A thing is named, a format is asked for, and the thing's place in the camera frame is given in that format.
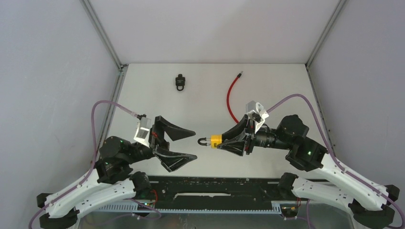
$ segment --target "red wire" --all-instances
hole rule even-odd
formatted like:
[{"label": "red wire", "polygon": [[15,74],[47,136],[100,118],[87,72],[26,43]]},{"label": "red wire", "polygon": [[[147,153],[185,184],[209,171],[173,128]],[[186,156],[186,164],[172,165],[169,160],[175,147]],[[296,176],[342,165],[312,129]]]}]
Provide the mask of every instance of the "red wire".
[{"label": "red wire", "polygon": [[155,193],[155,206],[156,206],[156,203],[158,202],[158,193],[154,189],[152,189],[151,192]]},{"label": "red wire", "polygon": [[155,136],[155,138],[158,138],[158,135],[155,132],[152,132],[152,135]]},{"label": "red wire", "polygon": [[236,123],[239,123],[239,121],[236,119],[234,113],[233,113],[232,110],[231,110],[231,106],[229,105],[229,96],[231,95],[231,90],[232,90],[234,84],[236,83],[236,81],[237,81],[238,79],[239,79],[239,77],[236,77],[236,78],[234,79],[234,81],[232,82],[231,86],[230,86],[229,89],[228,89],[228,94],[226,95],[226,106],[228,107],[229,114],[230,114],[231,117],[235,120]]}]

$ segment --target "red cable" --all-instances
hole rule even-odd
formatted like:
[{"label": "red cable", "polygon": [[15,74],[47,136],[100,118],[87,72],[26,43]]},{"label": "red cable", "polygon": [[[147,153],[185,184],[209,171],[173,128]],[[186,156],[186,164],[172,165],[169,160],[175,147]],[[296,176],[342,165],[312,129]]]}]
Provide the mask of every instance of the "red cable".
[{"label": "red cable", "polygon": [[234,81],[232,82],[231,86],[228,89],[228,94],[226,94],[226,106],[228,107],[229,114],[231,115],[231,117],[234,119],[234,121],[236,123],[239,123],[239,120],[236,119],[234,113],[231,110],[231,106],[229,105],[229,96],[231,95],[231,90],[234,87],[234,84],[241,77],[241,75],[242,75],[242,72],[239,73],[238,76],[234,79]]},{"label": "red cable", "polygon": [[154,189],[152,189],[152,191],[150,191],[150,192],[152,192],[152,193],[155,194],[155,204],[154,204],[154,207],[155,207],[155,206],[156,206],[156,203],[158,202],[158,193],[157,193],[156,190],[154,190]]}]

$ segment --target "white bracket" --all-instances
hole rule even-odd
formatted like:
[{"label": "white bracket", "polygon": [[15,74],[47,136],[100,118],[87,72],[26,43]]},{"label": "white bracket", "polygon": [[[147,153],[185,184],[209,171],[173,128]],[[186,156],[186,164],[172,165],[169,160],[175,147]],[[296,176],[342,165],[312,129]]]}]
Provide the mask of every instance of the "white bracket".
[{"label": "white bracket", "polygon": [[349,204],[353,202],[353,197],[338,187],[321,185],[298,177],[293,183],[292,193],[296,197],[312,199],[352,214]]},{"label": "white bracket", "polygon": [[142,145],[149,147],[149,131],[151,128],[151,120],[147,117],[142,117],[137,125],[134,140]]},{"label": "white bracket", "polygon": [[[343,164],[338,160],[338,162],[346,168],[345,171],[350,171],[354,175],[358,176],[371,186],[374,186],[376,189],[378,189],[381,193],[385,194],[388,196],[388,192],[386,190],[386,187],[383,185],[379,185],[373,181],[370,181],[369,179],[363,177],[356,171],[352,170],[349,168],[347,165]],[[364,184],[360,183],[358,180],[352,178],[349,176],[346,172],[341,171],[338,166],[335,164],[333,161],[332,157],[330,154],[325,154],[323,156],[322,162],[323,167],[322,168],[317,168],[313,170],[313,173],[319,174],[328,181],[332,182],[334,185],[338,186],[344,192],[348,193],[351,195],[354,199],[356,199],[361,206],[363,206],[365,209],[370,210],[370,211],[379,211],[381,210],[382,204],[387,204],[387,200],[383,198],[381,195],[378,193],[373,192],[370,188],[365,186]]]},{"label": "white bracket", "polygon": [[49,207],[46,208],[46,213],[49,213],[49,218],[61,218],[65,216],[70,210],[73,209],[73,207],[77,203],[83,201],[85,197],[111,186],[111,184],[97,182],[99,177],[96,169],[93,169],[93,172],[87,178],[87,180],[82,185],[79,185],[79,182],[84,177],[85,175],[81,176],[78,180],[76,180],[69,186],[65,187],[57,193],[51,194],[46,197],[45,204],[48,204],[67,190],[71,189],[74,186],[77,186],[75,190],[62,197],[60,200],[50,204]]},{"label": "white bracket", "polygon": [[76,210],[80,211],[77,217],[80,219],[105,205],[134,197],[136,195],[134,188],[134,182],[126,179],[92,194],[76,205]]},{"label": "white bracket", "polygon": [[262,125],[265,123],[266,118],[268,118],[268,113],[264,106],[255,101],[250,101],[246,104],[246,114],[255,122],[255,133],[259,131]]}]

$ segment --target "white wall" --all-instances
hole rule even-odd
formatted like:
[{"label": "white wall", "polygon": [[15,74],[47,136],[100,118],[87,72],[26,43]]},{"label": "white wall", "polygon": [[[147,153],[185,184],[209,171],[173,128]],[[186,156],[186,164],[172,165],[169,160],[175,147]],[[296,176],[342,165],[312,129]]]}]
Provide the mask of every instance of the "white wall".
[{"label": "white wall", "polygon": [[403,208],[404,12],[402,0],[349,1],[311,67],[338,157],[374,181],[398,186]]},{"label": "white wall", "polygon": [[39,193],[88,169],[117,69],[78,0],[1,1],[0,21],[0,222],[25,229]]},{"label": "white wall", "polygon": [[123,63],[305,63],[338,0],[93,0]]}]

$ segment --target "table surface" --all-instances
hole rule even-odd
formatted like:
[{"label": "table surface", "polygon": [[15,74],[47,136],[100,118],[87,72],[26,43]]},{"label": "table surface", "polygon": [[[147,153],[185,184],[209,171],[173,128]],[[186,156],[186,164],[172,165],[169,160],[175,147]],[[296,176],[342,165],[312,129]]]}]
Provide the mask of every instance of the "table surface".
[{"label": "table surface", "polygon": [[[175,125],[195,131],[194,137],[169,142],[171,151],[198,156],[172,173],[156,158],[131,167],[157,176],[279,178],[291,172],[305,178],[321,178],[296,170],[285,159],[286,150],[255,147],[250,155],[237,156],[197,144],[198,138],[222,134],[235,125],[226,108],[226,94],[241,71],[244,73],[230,96],[231,108],[238,119],[245,114],[246,103],[252,100],[268,109],[284,97],[300,93],[312,103],[322,123],[303,64],[130,64],[118,103],[137,114],[146,114],[152,121],[162,115]],[[186,78],[182,92],[176,90],[174,80],[180,73]],[[272,111],[266,124],[276,128],[284,116],[293,114],[299,115],[309,127],[307,136],[324,145],[310,109],[301,98],[292,98]],[[108,135],[133,142],[137,122],[138,119],[117,109]]]}]

